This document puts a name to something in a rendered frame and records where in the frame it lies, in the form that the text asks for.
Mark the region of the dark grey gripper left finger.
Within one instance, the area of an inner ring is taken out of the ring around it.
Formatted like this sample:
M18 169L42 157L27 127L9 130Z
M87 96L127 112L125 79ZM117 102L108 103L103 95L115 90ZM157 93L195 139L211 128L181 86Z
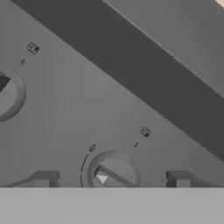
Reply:
M59 187L60 172L59 171L35 171L28 178L10 183L8 185L0 185L0 188L14 187Z

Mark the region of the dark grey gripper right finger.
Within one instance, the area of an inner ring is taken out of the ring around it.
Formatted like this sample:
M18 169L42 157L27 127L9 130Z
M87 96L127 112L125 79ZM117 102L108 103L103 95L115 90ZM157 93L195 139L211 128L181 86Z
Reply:
M222 185L217 185L204 179L199 179L189 171L168 171L166 173L166 179L166 187L222 188Z

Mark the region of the grey round stove knob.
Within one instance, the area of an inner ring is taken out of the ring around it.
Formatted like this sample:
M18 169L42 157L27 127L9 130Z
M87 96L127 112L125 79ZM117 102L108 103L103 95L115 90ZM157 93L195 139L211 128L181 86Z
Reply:
M0 69L0 123L10 120L25 104L26 87L14 71Z
M135 161L119 151L105 151L97 155L87 168L90 187L139 187L141 174Z

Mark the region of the grey stove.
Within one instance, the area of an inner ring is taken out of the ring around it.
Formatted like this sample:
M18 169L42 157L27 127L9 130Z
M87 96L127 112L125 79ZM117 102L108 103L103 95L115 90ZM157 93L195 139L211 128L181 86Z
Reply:
M90 187L100 153L139 187L187 171L224 187L224 8L215 0L0 0L0 69L25 82L0 122L0 186L36 171Z

